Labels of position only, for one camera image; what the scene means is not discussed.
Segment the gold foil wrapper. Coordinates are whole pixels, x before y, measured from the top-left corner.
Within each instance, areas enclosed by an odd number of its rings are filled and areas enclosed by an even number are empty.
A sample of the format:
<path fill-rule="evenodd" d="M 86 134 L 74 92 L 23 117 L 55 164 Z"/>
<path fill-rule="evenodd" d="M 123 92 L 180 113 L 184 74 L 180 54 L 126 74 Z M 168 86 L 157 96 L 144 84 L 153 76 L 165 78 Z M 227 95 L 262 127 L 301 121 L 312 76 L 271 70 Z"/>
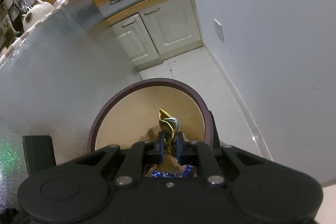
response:
<path fill-rule="evenodd" d="M 177 157 L 176 137 L 179 132 L 179 120 L 172 117 L 166 110 L 159 109 L 159 126 L 164 134 L 165 153 L 172 157 Z"/>

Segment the brown rim trash bin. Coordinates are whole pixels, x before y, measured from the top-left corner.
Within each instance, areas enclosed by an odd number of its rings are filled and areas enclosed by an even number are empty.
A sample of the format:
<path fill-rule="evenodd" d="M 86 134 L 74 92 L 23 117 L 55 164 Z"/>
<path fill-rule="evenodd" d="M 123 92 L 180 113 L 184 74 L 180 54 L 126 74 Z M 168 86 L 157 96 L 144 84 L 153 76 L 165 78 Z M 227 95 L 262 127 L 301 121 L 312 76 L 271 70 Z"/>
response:
<path fill-rule="evenodd" d="M 88 136 L 88 152 L 113 143 L 129 148 L 137 141 L 154 140 L 159 132 L 159 109 L 178 118 L 190 140 L 212 145 L 213 120 L 199 93 L 181 81 L 155 78 L 124 88 L 102 107 Z"/>

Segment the cream cabinet left door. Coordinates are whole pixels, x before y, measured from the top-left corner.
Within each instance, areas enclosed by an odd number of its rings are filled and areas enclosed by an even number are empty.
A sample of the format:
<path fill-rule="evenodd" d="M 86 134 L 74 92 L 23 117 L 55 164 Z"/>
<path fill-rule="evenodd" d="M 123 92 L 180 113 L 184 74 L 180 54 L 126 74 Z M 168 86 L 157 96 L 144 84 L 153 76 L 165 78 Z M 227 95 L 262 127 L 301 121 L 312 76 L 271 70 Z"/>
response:
<path fill-rule="evenodd" d="M 135 67 L 159 58 L 139 13 L 111 25 L 111 28 Z"/>

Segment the cream cabinet door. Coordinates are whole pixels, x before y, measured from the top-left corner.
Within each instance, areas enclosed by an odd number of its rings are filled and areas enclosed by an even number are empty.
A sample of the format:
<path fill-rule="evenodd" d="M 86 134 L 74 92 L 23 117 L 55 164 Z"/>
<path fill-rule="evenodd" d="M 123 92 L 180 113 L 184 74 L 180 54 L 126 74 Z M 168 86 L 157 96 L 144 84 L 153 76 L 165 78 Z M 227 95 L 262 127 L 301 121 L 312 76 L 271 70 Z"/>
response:
<path fill-rule="evenodd" d="M 159 58 L 139 13 L 111 25 L 111 28 L 135 67 Z"/>
<path fill-rule="evenodd" d="M 191 0 L 169 0 L 140 12 L 159 54 L 201 40 Z"/>

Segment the cream cabinet right door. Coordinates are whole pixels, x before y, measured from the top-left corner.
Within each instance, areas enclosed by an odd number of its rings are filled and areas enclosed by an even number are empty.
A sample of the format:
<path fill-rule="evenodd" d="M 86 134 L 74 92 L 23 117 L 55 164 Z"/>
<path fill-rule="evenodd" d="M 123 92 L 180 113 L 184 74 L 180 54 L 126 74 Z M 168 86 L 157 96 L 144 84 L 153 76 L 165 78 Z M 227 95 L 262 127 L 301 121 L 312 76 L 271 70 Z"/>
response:
<path fill-rule="evenodd" d="M 159 54 L 201 40 L 191 0 L 169 0 L 140 12 Z"/>

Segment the silver foil table skirt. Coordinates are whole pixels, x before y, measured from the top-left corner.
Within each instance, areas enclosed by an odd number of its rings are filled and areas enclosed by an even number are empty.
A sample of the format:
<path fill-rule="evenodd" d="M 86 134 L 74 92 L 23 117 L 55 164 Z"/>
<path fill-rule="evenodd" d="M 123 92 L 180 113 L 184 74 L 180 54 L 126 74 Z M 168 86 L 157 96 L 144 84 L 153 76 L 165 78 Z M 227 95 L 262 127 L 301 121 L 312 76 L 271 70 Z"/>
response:
<path fill-rule="evenodd" d="M 52 137 L 58 164 L 87 152 L 102 107 L 140 76 L 92 0 L 73 0 L 1 63 L 1 209 L 27 177 L 22 138 Z"/>

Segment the cream cat shaped pot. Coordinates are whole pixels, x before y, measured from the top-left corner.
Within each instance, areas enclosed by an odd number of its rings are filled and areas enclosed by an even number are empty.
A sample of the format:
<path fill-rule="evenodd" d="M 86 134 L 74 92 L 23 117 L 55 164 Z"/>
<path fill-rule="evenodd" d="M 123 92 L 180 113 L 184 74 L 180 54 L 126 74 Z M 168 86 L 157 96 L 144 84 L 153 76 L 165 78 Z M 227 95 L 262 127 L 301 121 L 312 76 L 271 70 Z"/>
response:
<path fill-rule="evenodd" d="M 35 0 L 31 9 L 21 17 L 24 32 L 31 28 L 37 21 L 54 11 L 54 9 L 54 6 L 49 2 Z"/>

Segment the white wall socket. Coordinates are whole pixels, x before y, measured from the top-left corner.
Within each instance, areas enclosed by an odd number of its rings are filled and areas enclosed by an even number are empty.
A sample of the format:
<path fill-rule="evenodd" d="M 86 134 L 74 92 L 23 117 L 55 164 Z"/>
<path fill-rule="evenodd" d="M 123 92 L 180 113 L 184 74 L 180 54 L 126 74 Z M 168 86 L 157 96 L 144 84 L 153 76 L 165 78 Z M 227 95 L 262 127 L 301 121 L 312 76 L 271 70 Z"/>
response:
<path fill-rule="evenodd" d="M 214 27 L 218 38 L 224 43 L 223 26 L 217 19 L 214 19 Z"/>

